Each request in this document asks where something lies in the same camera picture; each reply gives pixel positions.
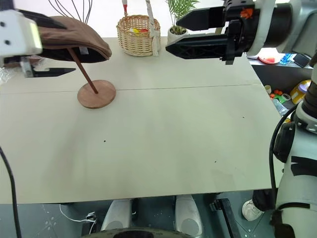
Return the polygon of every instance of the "round wooden base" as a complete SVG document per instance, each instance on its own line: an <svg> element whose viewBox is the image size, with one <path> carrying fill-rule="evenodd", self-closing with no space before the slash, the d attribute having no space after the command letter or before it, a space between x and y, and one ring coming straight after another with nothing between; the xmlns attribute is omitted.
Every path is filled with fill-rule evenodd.
<svg viewBox="0 0 317 238"><path fill-rule="evenodd" d="M86 108L102 108L110 104L115 98L115 88L112 83L106 80L93 81L98 94L94 93L88 83L82 86L77 94L77 99Z"/></svg>

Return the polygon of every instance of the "brown hat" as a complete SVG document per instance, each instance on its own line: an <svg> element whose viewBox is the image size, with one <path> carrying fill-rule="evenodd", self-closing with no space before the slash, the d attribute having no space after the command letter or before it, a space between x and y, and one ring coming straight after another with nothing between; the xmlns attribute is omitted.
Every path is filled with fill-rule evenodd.
<svg viewBox="0 0 317 238"><path fill-rule="evenodd" d="M109 45L87 24L66 16L52 16L67 29L39 27L43 45L42 57L54 60L74 61L67 48L72 48L82 63L108 60L111 56Z"/></svg>

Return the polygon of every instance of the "yellow object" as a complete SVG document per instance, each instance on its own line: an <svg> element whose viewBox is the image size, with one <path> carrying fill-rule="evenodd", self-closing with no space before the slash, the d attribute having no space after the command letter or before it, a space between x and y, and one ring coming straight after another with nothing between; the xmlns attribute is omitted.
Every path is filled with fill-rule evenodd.
<svg viewBox="0 0 317 238"><path fill-rule="evenodd" d="M138 30L138 29L136 29L136 28L130 28L130 32L139 33L140 30Z"/></svg>
<svg viewBox="0 0 317 238"><path fill-rule="evenodd" d="M307 88L310 86L311 80L304 80L296 85L296 87L291 91L290 96L294 104L300 103L307 91Z"/></svg>

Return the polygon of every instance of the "white flower pot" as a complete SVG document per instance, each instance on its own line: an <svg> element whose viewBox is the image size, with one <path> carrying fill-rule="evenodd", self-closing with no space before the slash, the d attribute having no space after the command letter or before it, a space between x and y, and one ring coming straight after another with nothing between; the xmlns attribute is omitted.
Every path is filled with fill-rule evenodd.
<svg viewBox="0 0 317 238"><path fill-rule="evenodd" d="M187 29L186 29L186 32L184 34L175 35L175 34L171 33L170 28L169 28L169 30L167 31L167 44L169 44L169 43L171 43L173 41L176 41L176 40L178 40L178 39L180 39L180 38L182 38L183 36L186 36L186 35L188 35Z"/></svg>

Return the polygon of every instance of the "cable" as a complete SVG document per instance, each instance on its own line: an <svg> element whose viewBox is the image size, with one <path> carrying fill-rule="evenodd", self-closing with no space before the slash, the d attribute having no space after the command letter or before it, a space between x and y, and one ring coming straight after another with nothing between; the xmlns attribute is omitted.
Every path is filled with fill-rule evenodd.
<svg viewBox="0 0 317 238"><path fill-rule="evenodd" d="M89 7L88 7L88 12L87 12L87 16L86 16L85 21L84 21L84 23L86 23L86 24L87 24L87 22L88 22L87 17L88 17L88 14L89 14L90 8L91 8L91 5L90 5L90 0L88 0L88 5L89 5Z"/></svg>
<svg viewBox="0 0 317 238"><path fill-rule="evenodd" d="M8 171L8 174L10 177L11 193L12 193L12 207L13 207L13 216L14 216L16 237L22 238L19 216L18 216L18 206L16 204L16 192L15 192L15 182L14 182L13 173L12 173L10 164L9 164L8 160L6 159L6 156L5 156L4 152L2 151L1 147L0 147L0 154L1 154L1 157L2 157L3 162L5 164L6 170Z"/></svg>
<svg viewBox="0 0 317 238"><path fill-rule="evenodd" d="M84 23L85 23L85 18L84 18L84 16L85 16L85 0L83 0L83 21L84 21Z"/></svg>
<svg viewBox="0 0 317 238"><path fill-rule="evenodd" d="M89 234L91 234L91 231L93 230L94 225L97 223L97 220L94 221L94 223L91 225L90 230L89 230Z"/></svg>
<svg viewBox="0 0 317 238"><path fill-rule="evenodd" d="M90 4L90 0L88 0L88 1L89 1L89 11L88 11L87 16L86 16L86 24L88 23L88 20L90 17L91 8L93 7L93 0L91 0L91 4Z"/></svg>
<svg viewBox="0 0 317 238"><path fill-rule="evenodd" d="M75 5L75 3L74 3L74 0L71 0L71 2L72 2L73 5L74 5L74 8L75 8L75 10L76 10L76 12L77 12L77 15L78 15L78 17L79 17L79 20L82 21L81 18L80 18L80 16L79 16L79 13L78 13L78 11L77 11L77 8L76 8L76 5Z"/></svg>
<svg viewBox="0 0 317 238"><path fill-rule="evenodd" d="M64 16L60 11L58 11L54 5L51 3L51 1L49 0L50 5L55 9L55 11L57 11L60 15Z"/></svg>
<svg viewBox="0 0 317 238"><path fill-rule="evenodd" d="M273 150L274 150L274 145L275 145L275 140L277 137L277 134L279 132L279 129L283 125L284 121L286 118L297 108L297 105L292 107L278 122L278 124L275 127L275 130L272 135L271 143L269 145L269 152L268 152L268 162L269 162L269 172L271 176L271 186L272 186L272 199L273 199L273 204L275 204L276 198L277 198L277 189L276 189L276 182L275 182L275 173L274 173L274 161L273 161Z"/></svg>
<svg viewBox="0 0 317 238"><path fill-rule="evenodd" d="M59 7L59 5L58 5L58 3L61 5L61 7L62 8L64 8L64 10L72 17L72 18L75 18L72 14L70 14L70 12L69 11L67 11L67 9L63 6L63 4L61 4L60 3L60 1L59 0L55 0L55 2L56 2L56 5Z"/></svg>
<svg viewBox="0 0 317 238"><path fill-rule="evenodd" d="M71 220L71 221L73 221L73 222L95 222L95 221L86 220L86 219L84 219L84 220L74 220L74 219L71 219L71 218L69 218L68 216L66 216L66 215L62 212L62 210L61 210L61 205L59 205L59 210L60 210L60 212L64 215L64 217L66 217L67 219L69 219L69 220Z"/></svg>

